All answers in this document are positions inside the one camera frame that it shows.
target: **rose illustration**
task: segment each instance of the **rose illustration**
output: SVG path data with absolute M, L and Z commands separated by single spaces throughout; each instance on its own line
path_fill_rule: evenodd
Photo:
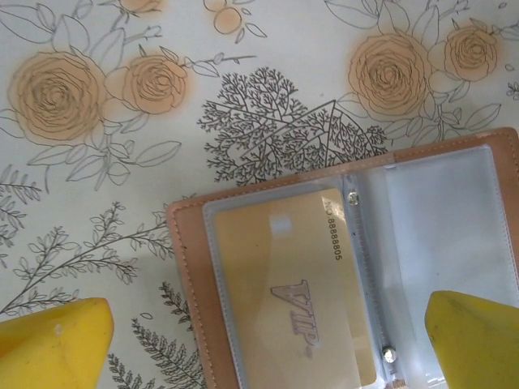
M 119 0 L 121 8 L 132 14 L 159 11 L 161 0 Z
M 475 27 L 454 30 L 445 45 L 445 70 L 465 81 L 487 77 L 497 65 L 497 40 Z
M 108 92 L 134 111 L 159 114 L 178 107 L 186 93 L 187 73 L 171 58 L 150 55 L 108 75 Z
M 27 139 L 37 144 L 77 144 L 103 129 L 100 107 L 105 75 L 81 54 L 38 53 L 15 73 L 9 101 Z
M 431 75 L 427 51 L 412 36 L 371 36 L 355 52 L 349 82 L 363 108 L 380 122 L 418 116 Z

